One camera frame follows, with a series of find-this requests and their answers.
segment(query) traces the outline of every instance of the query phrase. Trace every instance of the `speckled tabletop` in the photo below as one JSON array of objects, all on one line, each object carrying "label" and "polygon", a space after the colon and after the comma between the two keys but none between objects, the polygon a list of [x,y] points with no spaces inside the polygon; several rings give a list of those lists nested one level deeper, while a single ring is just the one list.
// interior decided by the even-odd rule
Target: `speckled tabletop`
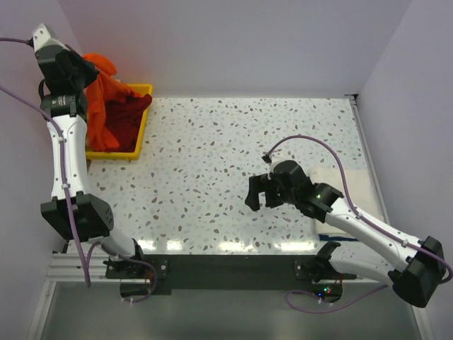
[{"label": "speckled tabletop", "polygon": [[[248,177],[268,170],[263,153],[299,133],[327,142],[346,169],[367,168],[347,99],[155,98],[140,159],[93,161],[89,179],[145,253],[306,254],[321,244],[313,220],[288,205],[252,212],[243,202]],[[306,140],[277,154],[307,173],[335,166]]]}]

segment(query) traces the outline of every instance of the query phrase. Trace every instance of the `glass panel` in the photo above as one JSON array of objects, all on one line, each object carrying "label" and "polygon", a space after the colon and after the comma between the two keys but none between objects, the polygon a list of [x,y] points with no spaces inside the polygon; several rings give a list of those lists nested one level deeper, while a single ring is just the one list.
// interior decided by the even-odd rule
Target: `glass panel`
[{"label": "glass panel", "polygon": [[[349,284],[338,304],[373,288]],[[310,308],[315,299],[293,296]],[[117,283],[59,283],[42,339],[420,339],[412,309],[388,288],[340,312],[289,308],[283,292],[175,290],[129,306]]]}]

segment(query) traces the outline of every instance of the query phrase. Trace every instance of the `black mounting plate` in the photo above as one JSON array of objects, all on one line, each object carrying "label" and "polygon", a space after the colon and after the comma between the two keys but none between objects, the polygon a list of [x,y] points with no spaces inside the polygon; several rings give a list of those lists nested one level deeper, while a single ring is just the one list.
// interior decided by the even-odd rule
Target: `black mounting plate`
[{"label": "black mounting plate", "polygon": [[[155,295],[173,289],[291,290],[311,289],[314,255],[144,255],[156,268]],[[106,278],[137,279],[108,268]],[[323,279],[338,279],[335,273]],[[354,279],[355,276],[344,276]]]}]

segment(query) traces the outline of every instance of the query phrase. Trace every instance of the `metal frame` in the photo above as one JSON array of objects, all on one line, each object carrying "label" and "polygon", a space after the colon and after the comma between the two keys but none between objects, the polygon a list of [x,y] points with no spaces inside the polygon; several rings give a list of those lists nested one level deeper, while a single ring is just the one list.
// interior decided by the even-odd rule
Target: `metal frame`
[{"label": "metal frame", "polygon": [[[381,187],[379,186],[379,181],[377,179],[376,169],[374,168],[373,160],[371,154],[369,153],[367,139],[365,137],[365,131],[363,130],[362,122],[360,120],[360,114],[357,107],[357,103],[353,96],[347,96],[352,108],[352,114],[357,125],[357,130],[359,132],[360,142],[362,143],[363,153],[367,161],[369,172],[371,173],[372,183],[374,184],[374,189],[377,194],[377,201],[380,205],[381,212],[384,216],[386,223],[390,224],[389,215],[384,203],[384,197],[382,196]],[[434,340],[434,332],[432,331],[431,323],[428,317],[428,314],[425,309],[417,308],[412,306],[413,314],[415,316],[415,322],[417,323],[418,330],[420,331],[420,336],[422,340]]]},{"label": "metal frame", "polygon": [[[372,176],[372,182],[377,193],[377,200],[380,205],[382,214],[384,216],[385,222],[389,222],[389,216],[386,211],[384,204],[384,199],[382,196],[381,189],[379,187],[379,182],[377,179],[376,171],[374,169],[373,161],[369,153],[369,148],[367,140],[365,138],[364,130],[362,123],[360,121],[359,112],[357,109],[357,104],[353,96],[347,96],[347,99],[350,100],[350,105],[352,108],[352,113],[354,115],[355,122],[357,124],[357,131],[360,136],[360,141],[363,147],[363,153],[368,165],[368,169]],[[142,280],[134,279],[106,279],[105,278],[105,264],[103,261],[107,260],[108,256],[105,254],[94,254],[91,257],[90,263],[90,274],[91,282],[103,282],[103,283],[134,283],[142,282]],[[47,320],[47,316],[50,310],[50,305],[55,292],[55,287],[57,282],[83,282],[84,275],[80,267],[80,260],[77,254],[53,254],[51,258],[50,265],[47,269],[47,274],[45,277],[45,283],[41,291],[40,298],[38,300],[38,305],[35,310],[35,314],[28,332],[27,340],[40,340],[42,331],[44,330],[44,325]],[[331,280],[322,280],[320,283],[332,283]],[[351,281],[350,284],[363,284],[374,282],[364,278],[357,278],[354,281]],[[420,332],[422,340],[434,340],[434,333],[428,319],[428,314],[426,310],[420,309],[417,307],[412,307],[415,322]]]}]

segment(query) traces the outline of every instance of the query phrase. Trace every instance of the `orange cloth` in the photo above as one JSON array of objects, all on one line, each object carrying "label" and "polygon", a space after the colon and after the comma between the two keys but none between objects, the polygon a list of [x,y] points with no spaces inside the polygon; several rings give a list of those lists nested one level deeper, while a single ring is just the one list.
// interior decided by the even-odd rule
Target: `orange cloth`
[{"label": "orange cloth", "polygon": [[84,55],[84,59],[92,62],[96,69],[99,70],[98,78],[85,91],[88,99],[87,135],[90,147],[100,152],[108,149],[117,149],[120,143],[105,126],[107,120],[105,105],[111,101],[125,103],[129,96],[141,96],[128,85],[122,84],[111,77],[117,74],[117,70],[115,65],[106,57],[96,53],[88,53]]}]

